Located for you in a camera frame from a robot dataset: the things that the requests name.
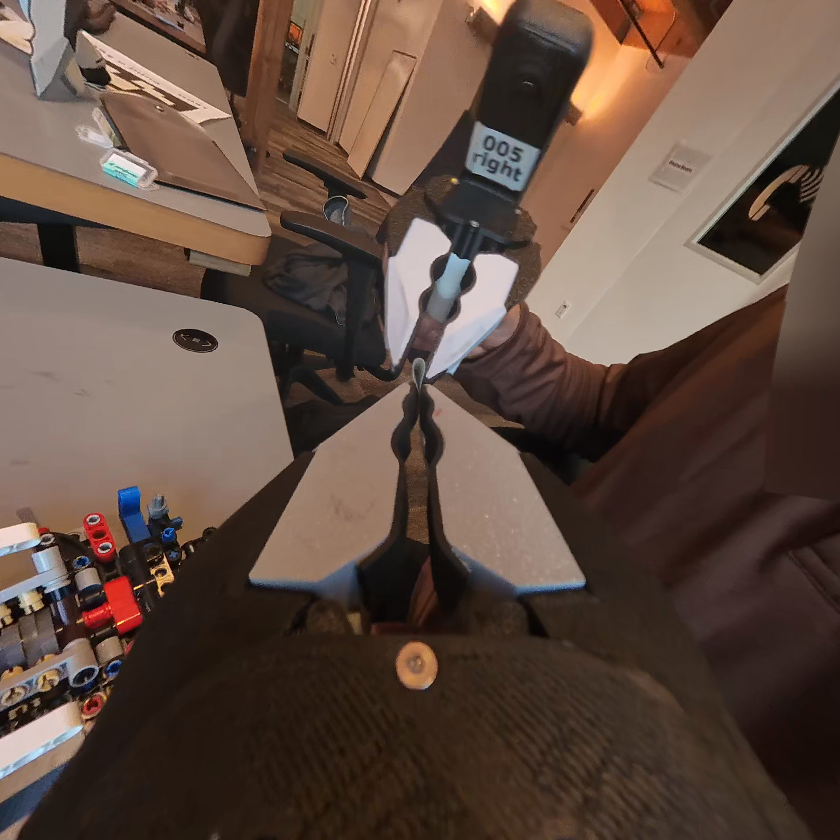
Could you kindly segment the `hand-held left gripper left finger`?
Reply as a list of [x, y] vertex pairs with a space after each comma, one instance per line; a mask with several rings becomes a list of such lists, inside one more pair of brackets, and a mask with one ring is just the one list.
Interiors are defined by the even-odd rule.
[[417, 389], [404, 383], [320, 444], [249, 582], [351, 611], [405, 614], [418, 575], [406, 535], [416, 421]]

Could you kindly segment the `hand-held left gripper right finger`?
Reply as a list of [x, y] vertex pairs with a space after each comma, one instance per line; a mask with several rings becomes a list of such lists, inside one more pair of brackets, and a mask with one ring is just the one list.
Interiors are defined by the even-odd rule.
[[427, 513], [442, 601], [580, 590], [586, 579], [522, 454], [438, 388], [422, 393]]

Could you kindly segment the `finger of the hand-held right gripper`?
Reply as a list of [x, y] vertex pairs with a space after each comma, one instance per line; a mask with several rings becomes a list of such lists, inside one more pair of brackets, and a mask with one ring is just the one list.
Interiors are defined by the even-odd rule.
[[384, 336], [392, 368], [402, 368], [421, 315], [421, 303], [436, 281], [435, 264], [446, 266], [451, 242], [435, 224], [415, 218], [399, 244], [385, 245]]
[[498, 326], [507, 313], [508, 295], [519, 266], [498, 254], [479, 254], [472, 261], [476, 281], [458, 299], [455, 319], [444, 328], [436, 351], [430, 357], [425, 380], [453, 374], [460, 362]]

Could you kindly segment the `person's right forearm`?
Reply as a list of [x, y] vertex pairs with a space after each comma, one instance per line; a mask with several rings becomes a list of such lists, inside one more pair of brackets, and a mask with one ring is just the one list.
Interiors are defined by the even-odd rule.
[[460, 364], [455, 378], [476, 402], [531, 434], [601, 455], [646, 413], [689, 385], [743, 364], [772, 368], [788, 287], [736, 310], [675, 344], [626, 363], [603, 365], [567, 351], [525, 303]]

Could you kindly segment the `grey desk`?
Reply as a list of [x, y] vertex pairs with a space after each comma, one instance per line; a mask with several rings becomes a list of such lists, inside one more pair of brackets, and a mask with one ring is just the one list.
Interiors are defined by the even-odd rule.
[[[175, 345], [178, 329], [218, 347]], [[187, 539], [221, 532], [184, 562], [140, 629], [112, 698], [22, 838], [224, 838], [217, 805], [253, 785], [222, 733], [250, 723], [253, 661], [288, 606], [248, 587], [272, 528], [254, 496], [292, 461], [256, 315], [211, 301], [2, 259], [2, 525], [30, 508], [78, 529], [103, 512], [124, 538], [118, 491], [162, 494]]]

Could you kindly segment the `person's right hand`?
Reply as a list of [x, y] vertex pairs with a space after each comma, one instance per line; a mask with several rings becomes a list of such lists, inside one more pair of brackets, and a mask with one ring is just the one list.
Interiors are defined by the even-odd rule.
[[438, 321], [427, 312], [421, 312], [413, 336], [412, 358], [421, 358], [429, 364], [445, 335], [446, 327], [446, 321]]

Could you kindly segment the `dark jacket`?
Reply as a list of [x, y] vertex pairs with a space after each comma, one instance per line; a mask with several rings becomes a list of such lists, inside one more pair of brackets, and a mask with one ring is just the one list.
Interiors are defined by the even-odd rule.
[[295, 247], [269, 261], [263, 273], [268, 289], [344, 326], [348, 267], [342, 255], [321, 244]]

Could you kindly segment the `black office chair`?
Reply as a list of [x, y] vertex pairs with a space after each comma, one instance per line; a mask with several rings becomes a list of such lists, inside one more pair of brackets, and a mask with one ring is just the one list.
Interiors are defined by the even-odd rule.
[[289, 148], [283, 159], [320, 180], [328, 194], [319, 214], [287, 211], [281, 226], [296, 235], [338, 251], [349, 271], [346, 323], [311, 311], [268, 290], [269, 340], [281, 344], [288, 358], [281, 375], [284, 393], [293, 382], [334, 405], [343, 400], [320, 379], [319, 373], [302, 362], [305, 352], [320, 354], [334, 366], [336, 379], [347, 382], [357, 371], [379, 382], [393, 382], [398, 376], [386, 362], [384, 336], [383, 246], [364, 228], [354, 225], [350, 199], [364, 201], [363, 185], [309, 154]]

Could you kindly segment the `brown folder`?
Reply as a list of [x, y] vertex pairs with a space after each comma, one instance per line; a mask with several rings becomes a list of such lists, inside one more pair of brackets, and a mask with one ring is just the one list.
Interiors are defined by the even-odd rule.
[[151, 165], [166, 186], [263, 210], [256, 189], [209, 134], [173, 107], [131, 92], [106, 91], [101, 109], [118, 148]]

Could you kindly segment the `red toy brick race car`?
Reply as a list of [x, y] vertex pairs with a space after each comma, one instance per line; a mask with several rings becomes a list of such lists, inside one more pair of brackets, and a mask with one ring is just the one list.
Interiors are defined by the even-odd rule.
[[40, 524], [30, 508], [2, 527], [2, 801], [61, 769], [111, 697], [148, 615], [210, 538], [183, 537], [163, 495], [119, 490], [124, 544], [103, 512], [80, 528]]

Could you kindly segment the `small green-white box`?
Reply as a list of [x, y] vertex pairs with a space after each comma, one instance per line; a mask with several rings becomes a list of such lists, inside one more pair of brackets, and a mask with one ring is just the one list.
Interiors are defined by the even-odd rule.
[[104, 174], [137, 190], [151, 192], [159, 188], [157, 169], [126, 150], [108, 150], [100, 159], [100, 167]]

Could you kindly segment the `black-white marker sheet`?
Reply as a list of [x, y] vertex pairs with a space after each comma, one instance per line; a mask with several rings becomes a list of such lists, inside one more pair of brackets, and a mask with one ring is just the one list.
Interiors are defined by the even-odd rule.
[[81, 33], [80, 39], [93, 47], [109, 74], [108, 87], [115, 91], [138, 93], [169, 106], [198, 125], [229, 119], [231, 114], [155, 74], [99, 38]]

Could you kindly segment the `small white wall sign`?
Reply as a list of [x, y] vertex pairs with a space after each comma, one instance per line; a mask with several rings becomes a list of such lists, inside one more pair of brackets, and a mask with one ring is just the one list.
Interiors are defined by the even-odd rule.
[[685, 194], [711, 160], [711, 155], [702, 150], [675, 143], [648, 180], [672, 193]]

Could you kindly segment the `wooden post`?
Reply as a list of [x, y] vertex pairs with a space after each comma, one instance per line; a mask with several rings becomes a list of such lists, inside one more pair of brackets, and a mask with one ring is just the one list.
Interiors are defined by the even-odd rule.
[[292, 1], [259, 2], [240, 131], [255, 175], [263, 168], [268, 152], [292, 7]]

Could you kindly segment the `dark wall poster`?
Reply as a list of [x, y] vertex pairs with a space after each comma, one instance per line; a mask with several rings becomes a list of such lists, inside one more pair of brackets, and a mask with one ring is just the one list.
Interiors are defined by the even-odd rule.
[[793, 129], [687, 246], [754, 285], [798, 248], [839, 134], [839, 89]]

